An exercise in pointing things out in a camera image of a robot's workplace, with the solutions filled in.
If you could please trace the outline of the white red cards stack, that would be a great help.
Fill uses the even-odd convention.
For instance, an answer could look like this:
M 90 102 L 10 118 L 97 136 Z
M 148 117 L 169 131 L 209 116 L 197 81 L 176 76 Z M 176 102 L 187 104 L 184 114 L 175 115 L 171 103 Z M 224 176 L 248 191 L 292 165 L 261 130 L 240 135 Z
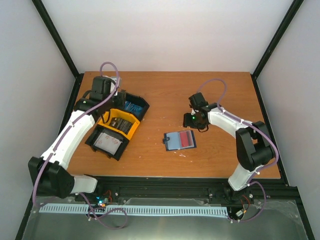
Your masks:
M 117 152 L 117 150 L 121 144 L 122 144 L 122 142 L 119 139 L 117 139 L 111 135 L 108 135 L 107 133 L 102 132 L 97 137 L 97 139 L 93 145 L 96 148 L 99 148 L 101 150 L 104 150 L 104 151 L 114 155 Z

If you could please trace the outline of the black frame post left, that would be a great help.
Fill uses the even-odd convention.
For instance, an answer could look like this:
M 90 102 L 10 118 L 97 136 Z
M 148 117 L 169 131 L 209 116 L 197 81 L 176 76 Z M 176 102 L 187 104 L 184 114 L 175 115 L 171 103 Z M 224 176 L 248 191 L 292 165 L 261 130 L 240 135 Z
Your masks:
M 72 75 L 77 78 L 80 73 L 72 60 L 71 55 L 69 54 L 52 18 L 50 17 L 44 3 L 42 0 L 31 0 L 35 9 L 37 10 L 39 16 L 41 17 L 45 27 L 47 28 L 49 34 L 51 35 L 53 41 L 55 42 L 58 50 L 60 51 L 64 61 L 66 62 L 69 70 L 71 71 Z

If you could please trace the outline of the dark cards stack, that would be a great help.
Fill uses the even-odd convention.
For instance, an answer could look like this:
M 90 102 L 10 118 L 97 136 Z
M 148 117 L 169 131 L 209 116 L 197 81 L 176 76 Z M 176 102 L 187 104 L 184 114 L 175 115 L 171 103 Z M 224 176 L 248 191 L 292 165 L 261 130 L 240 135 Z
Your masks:
M 113 117 L 109 126 L 119 131 L 122 131 L 125 134 L 128 134 L 133 124 L 128 120 L 119 117 Z

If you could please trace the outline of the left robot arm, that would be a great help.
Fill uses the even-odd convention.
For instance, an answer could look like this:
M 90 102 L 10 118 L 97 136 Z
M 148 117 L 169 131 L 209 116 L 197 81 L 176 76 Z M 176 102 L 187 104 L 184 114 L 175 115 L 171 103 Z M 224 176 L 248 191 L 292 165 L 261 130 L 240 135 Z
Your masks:
M 120 77 L 96 76 L 90 90 L 75 103 L 71 116 L 52 145 L 40 156 L 32 157 L 28 169 L 33 183 L 32 198 L 40 190 L 64 199 L 71 194 L 86 193 L 92 201 L 103 198 L 104 188 L 96 178 L 72 175 L 68 166 L 75 150 L 99 118 L 112 108 L 123 107 L 125 91 L 118 91 Z

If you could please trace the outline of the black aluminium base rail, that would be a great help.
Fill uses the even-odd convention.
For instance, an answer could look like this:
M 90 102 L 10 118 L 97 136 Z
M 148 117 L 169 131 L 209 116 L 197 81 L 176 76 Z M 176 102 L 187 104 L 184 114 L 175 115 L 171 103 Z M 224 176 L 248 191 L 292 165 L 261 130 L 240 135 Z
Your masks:
M 84 193 L 92 203 L 111 197 L 112 202 L 121 205 L 124 200 L 139 199 L 186 199 L 202 200 L 205 203 L 222 206 L 239 206 L 241 201 L 294 200 L 301 202 L 297 187 L 289 186 L 282 179 L 253 179 L 250 185 L 240 191 L 232 190 L 225 178 L 170 178 L 170 177 L 123 177 L 123 176 L 72 176 L 59 177 L 50 183 L 41 181 L 31 196 L 35 207 L 41 207 L 41 197 L 75 197 L 84 201 Z

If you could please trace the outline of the yellow bin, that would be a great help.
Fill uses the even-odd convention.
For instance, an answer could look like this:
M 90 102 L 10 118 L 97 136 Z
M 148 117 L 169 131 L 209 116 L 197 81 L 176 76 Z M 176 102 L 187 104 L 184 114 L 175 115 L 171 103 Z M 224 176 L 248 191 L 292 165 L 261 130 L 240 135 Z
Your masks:
M 122 134 L 130 141 L 140 125 L 140 121 L 129 112 L 112 108 L 102 116 L 98 125 Z

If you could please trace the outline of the black frame post right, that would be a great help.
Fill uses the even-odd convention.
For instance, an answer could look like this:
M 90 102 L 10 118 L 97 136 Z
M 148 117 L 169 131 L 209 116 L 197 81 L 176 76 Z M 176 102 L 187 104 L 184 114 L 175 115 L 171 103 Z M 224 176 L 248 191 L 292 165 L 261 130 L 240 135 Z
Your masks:
M 293 0 L 292 1 L 291 5 L 289 6 L 287 12 L 285 13 L 285 15 L 283 17 L 281 23 L 279 24 L 276 32 L 274 33 L 271 41 L 269 42 L 266 50 L 264 51 L 261 59 L 259 60 L 256 68 L 254 69 L 253 73 L 251 74 L 251 77 L 253 80 L 256 81 L 258 79 L 259 75 L 263 71 L 264 67 L 266 66 L 267 62 L 269 61 L 274 50 L 276 49 L 277 45 L 281 41 L 286 30 L 290 26 L 292 20 L 294 19 L 295 15 L 297 14 L 297 12 L 300 9 L 303 2 L 304 2 L 304 0 Z

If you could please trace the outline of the blue leather card holder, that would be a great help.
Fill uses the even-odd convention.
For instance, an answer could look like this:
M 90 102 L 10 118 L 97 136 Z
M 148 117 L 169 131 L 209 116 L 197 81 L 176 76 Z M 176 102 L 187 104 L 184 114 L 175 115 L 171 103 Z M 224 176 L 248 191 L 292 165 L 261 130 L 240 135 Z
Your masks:
M 162 143 L 165 145 L 166 151 L 193 149 L 197 147 L 195 135 L 192 130 L 167 132 L 164 134 Z

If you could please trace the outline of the blue cards stack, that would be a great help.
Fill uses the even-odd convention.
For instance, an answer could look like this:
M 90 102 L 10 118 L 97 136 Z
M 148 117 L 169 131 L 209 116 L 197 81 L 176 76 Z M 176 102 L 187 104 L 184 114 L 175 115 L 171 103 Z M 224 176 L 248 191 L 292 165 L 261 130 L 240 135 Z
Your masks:
M 143 107 L 126 100 L 124 104 L 124 110 L 135 115 L 140 115 Z

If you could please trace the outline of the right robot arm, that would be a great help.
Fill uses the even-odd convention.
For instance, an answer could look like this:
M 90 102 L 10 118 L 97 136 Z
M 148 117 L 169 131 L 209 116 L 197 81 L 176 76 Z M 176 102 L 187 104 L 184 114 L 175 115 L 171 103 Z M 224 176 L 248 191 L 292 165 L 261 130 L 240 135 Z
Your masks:
M 270 139 L 267 126 L 262 121 L 246 121 L 225 110 L 220 104 L 209 104 L 202 93 L 188 98 L 191 113 L 183 116 L 183 126 L 206 132 L 216 126 L 235 138 L 238 165 L 228 178 L 230 188 L 241 191 L 279 153 Z

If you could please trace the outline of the black frame post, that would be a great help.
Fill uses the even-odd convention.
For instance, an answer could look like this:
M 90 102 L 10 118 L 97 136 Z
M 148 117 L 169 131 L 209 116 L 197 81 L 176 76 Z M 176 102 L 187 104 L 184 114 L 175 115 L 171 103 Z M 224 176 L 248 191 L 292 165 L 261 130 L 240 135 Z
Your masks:
M 291 5 L 289 6 L 287 12 L 285 13 L 285 15 L 283 17 L 281 23 L 279 24 L 276 32 L 274 33 L 271 41 L 269 42 L 266 50 L 264 51 L 261 59 L 259 60 L 256 68 L 254 69 L 253 73 L 251 74 L 251 77 L 253 80 L 256 81 L 258 79 L 259 75 L 263 71 L 264 67 L 266 66 L 267 62 L 269 61 L 274 50 L 276 49 L 277 45 L 281 41 L 286 30 L 290 26 L 292 20 L 294 19 L 295 15 L 297 14 L 297 12 L 300 9 L 303 2 L 304 2 L 304 0 L 293 0 L 292 1 Z
M 60 51 L 64 61 L 66 62 L 69 70 L 71 71 L 72 75 L 77 78 L 80 73 L 72 60 L 71 55 L 69 54 L 52 18 L 50 17 L 44 3 L 42 0 L 31 0 L 35 9 L 37 10 L 39 16 L 41 17 L 45 27 L 47 28 L 49 34 L 51 35 L 53 41 L 55 42 L 58 50 Z

